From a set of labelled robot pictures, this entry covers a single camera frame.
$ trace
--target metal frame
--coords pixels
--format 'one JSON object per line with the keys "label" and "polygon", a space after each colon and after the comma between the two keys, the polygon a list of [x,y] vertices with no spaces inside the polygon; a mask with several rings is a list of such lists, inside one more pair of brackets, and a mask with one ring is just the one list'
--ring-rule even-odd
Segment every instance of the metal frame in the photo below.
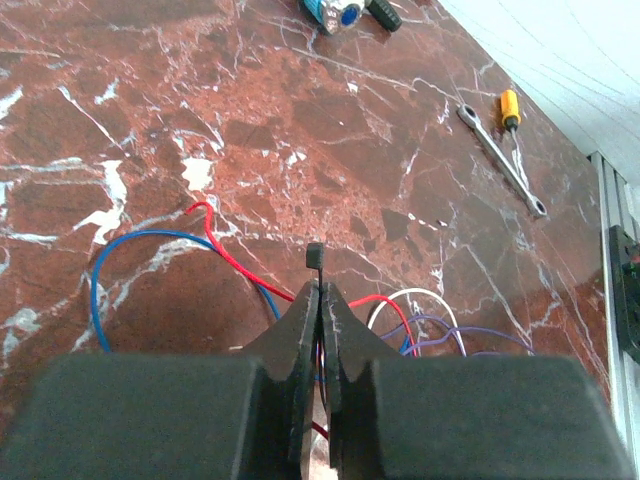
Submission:
{"label": "metal frame", "polygon": [[629,213],[625,194],[626,180],[600,153],[593,153],[589,159],[598,171],[600,187],[611,409],[618,432],[636,464],[636,470],[640,471],[640,365],[620,350],[618,345],[609,256],[609,227],[620,225],[635,240],[640,240],[640,228]]}

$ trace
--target yellow screwdriver handle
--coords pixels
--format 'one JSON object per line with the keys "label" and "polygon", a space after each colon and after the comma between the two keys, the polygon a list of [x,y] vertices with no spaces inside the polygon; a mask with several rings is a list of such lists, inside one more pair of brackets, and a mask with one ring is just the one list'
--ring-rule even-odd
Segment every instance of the yellow screwdriver handle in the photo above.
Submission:
{"label": "yellow screwdriver handle", "polygon": [[513,90],[505,90],[500,97],[500,107],[502,109],[502,125],[508,130],[518,128],[520,125],[520,109],[518,108],[518,97]]}

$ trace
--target brown marble countertop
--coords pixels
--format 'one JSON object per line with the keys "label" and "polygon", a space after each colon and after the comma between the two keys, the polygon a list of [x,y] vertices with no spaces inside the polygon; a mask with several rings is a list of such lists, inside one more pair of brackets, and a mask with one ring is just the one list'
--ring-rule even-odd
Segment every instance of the brown marble countertop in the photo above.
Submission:
{"label": "brown marble countertop", "polygon": [[[196,200],[216,205],[232,254],[291,293],[320,239],[348,300],[433,289],[463,325],[578,357],[608,394],[595,171],[520,92],[525,168],[549,210],[534,220],[455,114],[466,102],[495,126],[509,77],[435,2],[397,3],[397,33],[365,17],[335,37],[294,0],[0,6],[2,426],[49,358],[98,349],[88,280],[105,243],[202,236],[202,212],[183,215]],[[118,247],[100,283],[116,351],[227,352],[273,322],[184,241]],[[385,310],[376,331],[396,323]]]}

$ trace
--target wrench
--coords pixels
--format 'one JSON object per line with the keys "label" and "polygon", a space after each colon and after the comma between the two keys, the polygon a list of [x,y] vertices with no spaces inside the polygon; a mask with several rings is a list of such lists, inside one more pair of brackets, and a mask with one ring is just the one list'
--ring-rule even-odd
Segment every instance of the wrench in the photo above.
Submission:
{"label": "wrench", "polygon": [[498,168],[502,174],[507,177],[507,180],[513,187],[513,189],[520,194],[520,196],[524,199],[524,202],[527,204],[527,207],[531,211],[531,213],[536,217],[546,217],[547,209],[544,206],[544,203],[540,201],[538,197],[536,197],[529,190],[527,183],[522,179],[522,177],[515,170],[515,167],[511,164],[511,162],[505,157],[500,147],[496,145],[496,142],[493,141],[491,135],[489,135],[484,128],[482,128],[482,123],[476,115],[476,112],[469,105],[461,105],[458,107],[458,116],[462,119],[464,123],[467,124],[471,130],[476,134],[478,140],[482,144],[482,147],[487,151],[489,156],[498,164]]}

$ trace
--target yellow screwdriver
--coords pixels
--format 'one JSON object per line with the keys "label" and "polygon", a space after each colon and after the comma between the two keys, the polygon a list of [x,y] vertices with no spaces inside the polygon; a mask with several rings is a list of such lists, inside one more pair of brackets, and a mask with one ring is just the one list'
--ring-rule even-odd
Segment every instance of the yellow screwdriver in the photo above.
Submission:
{"label": "yellow screwdriver", "polygon": [[507,130],[511,134],[511,138],[514,143],[514,150],[511,152],[511,157],[513,159],[513,163],[515,164],[516,170],[520,177],[529,183],[526,180],[526,175],[524,173],[524,169],[522,167],[522,153],[520,152],[520,143],[518,142],[518,137],[516,136],[516,130],[518,130],[518,126],[520,125],[520,109],[518,107],[518,97],[516,92],[513,90],[505,90],[500,96],[500,109],[502,110],[502,125],[505,130]]}

